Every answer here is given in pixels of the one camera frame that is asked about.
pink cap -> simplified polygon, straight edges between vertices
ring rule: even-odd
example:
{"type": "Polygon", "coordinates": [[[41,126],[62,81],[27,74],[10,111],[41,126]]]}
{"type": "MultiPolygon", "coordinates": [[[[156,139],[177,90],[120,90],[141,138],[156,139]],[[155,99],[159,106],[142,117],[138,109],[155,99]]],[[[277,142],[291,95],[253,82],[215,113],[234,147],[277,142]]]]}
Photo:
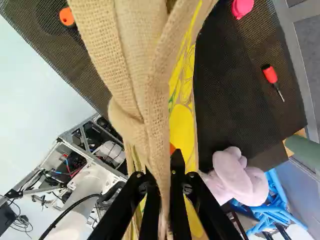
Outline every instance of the pink cap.
{"type": "Polygon", "coordinates": [[[234,0],[232,3],[232,14],[237,20],[250,13],[254,7],[255,0],[234,0]]]}

green cylinder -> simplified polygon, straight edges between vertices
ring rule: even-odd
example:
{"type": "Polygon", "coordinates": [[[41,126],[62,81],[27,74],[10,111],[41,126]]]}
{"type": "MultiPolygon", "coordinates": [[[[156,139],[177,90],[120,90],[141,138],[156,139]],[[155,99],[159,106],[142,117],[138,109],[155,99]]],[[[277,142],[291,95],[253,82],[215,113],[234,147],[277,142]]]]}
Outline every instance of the green cylinder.
{"type": "Polygon", "coordinates": [[[320,169],[320,144],[299,135],[292,135],[285,140],[284,145],[294,152],[299,161],[320,169]]]}

metal rack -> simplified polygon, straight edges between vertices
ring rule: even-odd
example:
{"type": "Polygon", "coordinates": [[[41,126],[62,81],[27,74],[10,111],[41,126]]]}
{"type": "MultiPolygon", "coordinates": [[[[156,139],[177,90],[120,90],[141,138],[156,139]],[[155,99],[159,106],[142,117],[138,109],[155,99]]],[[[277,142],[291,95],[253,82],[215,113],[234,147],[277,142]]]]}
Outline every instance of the metal rack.
{"type": "MultiPolygon", "coordinates": [[[[64,195],[69,190],[66,184],[60,184],[59,186],[41,187],[39,189],[26,190],[37,179],[37,177],[39,176],[39,172],[41,172],[42,170],[50,170],[51,168],[53,168],[53,166],[58,166],[59,164],[61,164],[61,160],[59,159],[59,157],[55,156],[55,153],[57,152],[58,153],[76,152],[77,154],[81,155],[86,159],[87,165],[91,163],[95,163],[96,165],[99,165],[100,167],[106,169],[110,174],[112,174],[113,179],[115,179],[114,183],[118,181],[126,182],[128,179],[126,175],[112,168],[108,164],[104,163],[102,160],[100,160],[95,155],[93,155],[90,151],[86,132],[84,129],[84,125],[88,123],[94,126],[95,129],[98,129],[99,131],[101,131],[101,133],[107,138],[109,138],[111,141],[123,147],[123,143],[118,138],[113,136],[110,132],[108,132],[107,130],[105,130],[103,127],[101,127],[96,123],[96,120],[99,117],[100,115],[96,113],[93,116],[81,122],[80,124],[76,125],[75,127],[71,128],[70,130],[58,136],[55,142],[53,143],[51,150],[49,151],[47,156],[43,159],[43,161],[33,171],[31,171],[26,177],[24,177],[18,184],[16,184],[11,190],[9,190],[4,195],[4,197],[0,199],[0,206],[2,206],[8,200],[21,198],[23,196],[33,196],[34,194],[41,194],[41,193],[43,194],[43,193],[48,193],[52,191],[62,190],[59,197],[64,195]],[[84,145],[84,149],[79,147],[73,141],[73,133],[77,130],[79,130],[80,132],[81,143],[84,145]]],[[[46,201],[46,203],[50,207],[53,207],[57,210],[61,210],[61,208],[55,206],[57,199],[46,201]]],[[[33,196],[33,200],[37,202],[41,202],[41,198],[38,196],[33,196]]],[[[96,215],[97,215],[97,218],[99,219],[101,218],[100,213],[97,213],[96,215]]]]}

blue plastic chair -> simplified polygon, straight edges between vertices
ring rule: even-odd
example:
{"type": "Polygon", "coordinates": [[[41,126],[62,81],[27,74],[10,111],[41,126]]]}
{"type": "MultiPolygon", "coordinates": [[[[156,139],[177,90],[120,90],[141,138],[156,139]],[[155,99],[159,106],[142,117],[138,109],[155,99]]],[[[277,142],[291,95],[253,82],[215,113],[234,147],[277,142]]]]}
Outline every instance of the blue plastic chair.
{"type": "Polygon", "coordinates": [[[273,168],[267,171],[265,175],[269,183],[269,194],[265,204],[246,207],[235,199],[230,201],[236,212],[247,213],[248,215],[253,214],[259,220],[255,226],[246,231],[247,236],[260,233],[266,228],[277,229],[275,223],[289,226],[291,222],[294,222],[307,230],[308,228],[302,222],[287,211],[288,199],[278,179],[276,170],[273,168]]]}

screwdriver handle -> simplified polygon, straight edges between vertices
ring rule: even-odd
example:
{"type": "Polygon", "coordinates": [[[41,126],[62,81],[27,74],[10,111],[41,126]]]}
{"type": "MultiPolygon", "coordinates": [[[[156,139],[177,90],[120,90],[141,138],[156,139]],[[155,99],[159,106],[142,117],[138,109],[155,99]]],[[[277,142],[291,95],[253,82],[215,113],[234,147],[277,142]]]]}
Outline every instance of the screwdriver handle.
{"type": "Polygon", "coordinates": [[[275,84],[278,81],[277,73],[270,64],[263,66],[262,72],[269,83],[275,84]]]}

